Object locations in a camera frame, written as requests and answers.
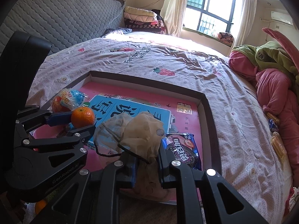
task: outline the bed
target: bed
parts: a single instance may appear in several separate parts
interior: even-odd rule
[[[64,4],[65,9],[56,11],[53,1]],[[222,175],[270,224],[281,223],[292,186],[290,165],[288,160],[284,164],[278,160],[256,91],[230,70],[228,58],[208,47],[167,35],[111,33],[99,38],[107,28],[119,26],[124,5],[118,0],[90,0],[98,4],[92,11],[93,6],[84,1],[19,0],[1,25],[0,53],[16,30],[53,43],[33,81],[27,104],[44,105],[59,90],[92,70],[149,78],[203,92],[217,128]],[[86,10],[89,13],[81,16]],[[156,208],[155,204],[124,208],[121,219],[141,217],[152,207],[156,220],[175,223],[173,207]]]
[[[268,119],[255,89],[227,66],[228,58],[192,41],[147,32],[108,34],[50,55],[32,84],[29,105],[43,105],[88,71],[163,81],[203,92],[220,145],[222,175],[269,223],[280,223],[292,186],[270,144]]]

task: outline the window sill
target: window sill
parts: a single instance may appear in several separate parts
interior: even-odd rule
[[[193,29],[189,29],[189,28],[186,28],[186,27],[183,27],[183,30],[186,30],[186,31],[189,31],[189,32],[193,32],[193,33],[197,33],[199,35],[203,35],[203,36],[205,36],[205,37],[207,37],[209,39],[216,40],[216,41],[218,41],[218,42],[220,42],[220,43],[222,43],[222,44],[224,44],[224,45],[226,45],[228,47],[231,47],[230,45],[223,43],[221,40],[218,40],[217,38],[214,38],[214,37],[212,37],[210,35],[206,35],[206,34],[204,34],[202,32],[199,32],[199,31],[196,31],[196,30],[193,30]]]

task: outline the window frame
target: window frame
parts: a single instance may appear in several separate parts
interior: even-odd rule
[[[230,16],[229,16],[229,20],[223,19],[222,17],[219,17],[219,16],[217,16],[217,15],[215,15],[213,13],[208,12],[209,5],[210,5],[210,0],[207,1],[207,8],[206,8],[206,10],[204,10],[205,2],[206,2],[206,0],[203,0],[202,6],[201,6],[202,8],[198,8],[198,7],[195,7],[195,6],[192,6],[192,5],[188,5],[188,4],[186,6],[187,8],[190,8],[190,9],[193,9],[193,10],[196,10],[196,11],[200,12],[200,17],[199,17],[199,21],[198,21],[198,25],[197,25],[197,31],[199,32],[199,27],[200,27],[200,22],[201,22],[202,14],[204,13],[206,15],[209,15],[211,17],[219,19],[222,22],[225,22],[227,24],[225,32],[229,33],[231,31],[231,26],[234,24],[234,23],[232,23],[232,20],[233,20],[233,17],[234,17],[234,10],[235,10],[235,5],[236,5],[236,0],[232,1],[232,4],[231,4],[231,13],[230,13]]]

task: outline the silver screw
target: silver screw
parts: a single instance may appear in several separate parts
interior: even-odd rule
[[[210,175],[210,176],[214,176],[214,175],[216,175],[216,171],[214,169],[212,169],[212,168],[209,168],[207,170],[207,174]]]
[[[171,164],[173,165],[173,166],[179,166],[180,164],[181,164],[181,162],[180,161],[178,161],[178,160],[174,160],[174,161],[172,161],[171,162]]]
[[[27,140],[27,139],[23,140],[23,144],[28,145],[29,143],[30,143],[29,140]]]
[[[84,175],[88,174],[88,170],[87,169],[81,169],[79,174],[84,176]]]
[[[122,166],[123,164],[124,164],[124,163],[123,163],[122,161],[120,161],[120,160],[114,162],[114,165],[115,165],[116,167],[120,167],[120,166]]]
[[[86,153],[87,150],[85,148],[80,148],[80,152]]]

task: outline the air conditioner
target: air conditioner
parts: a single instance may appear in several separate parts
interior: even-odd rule
[[[293,19],[288,14],[271,11],[271,17],[273,20],[280,21],[280,22],[294,26]]]

